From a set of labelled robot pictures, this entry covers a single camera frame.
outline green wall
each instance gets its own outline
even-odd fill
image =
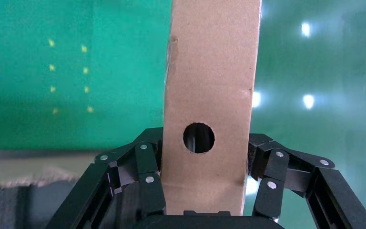
[[[170,11],[170,0],[0,0],[0,149],[113,148],[162,126]],[[366,1],[263,1],[255,91],[251,131],[332,159],[366,207]],[[314,228],[290,191],[280,224]]]

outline cardboard strip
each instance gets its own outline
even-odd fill
[[[243,212],[260,8],[259,0],[173,0],[161,174],[168,214]]]

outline metal rivet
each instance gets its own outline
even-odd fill
[[[153,177],[147,177],[146,179],[145,179],[145,182],[146,183],[152,183],[154,181],[154,178]]]
[[[321,163],[322,163],[322,165],[324,165],[324,166],[328,166],[329,165],[329,162],[328,161],[326,161],[326,160],[321,160]]]
[[[267,186],[269,186],[269,188],[271,188],[271,189],[275,189],[275,188],[277,188],[277,185],[276,185],[274,182],[271,182],[271,181],[269,181],[269,182],[267,183]]]

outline hole in cardboard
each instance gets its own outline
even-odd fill
[[[183,133],[184,145],[193,153],[205,153],[214,146],[214,132],[204,123],[192,123]]]

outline yellow dot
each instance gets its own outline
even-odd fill
[[[50,47],[54,47],[55,46],[55,42],[51,39],[48,39],[48,44],[50,45]]]
[[[87,53],[88,52],[88,47],[86,47],[85,45],[81,45],[81,51],[83,53]]]
[[[91,106],[88,106],[88,109],[87,109],[87,111],[88,111],[89,113],[93,113],[93,107],[91,107]]]

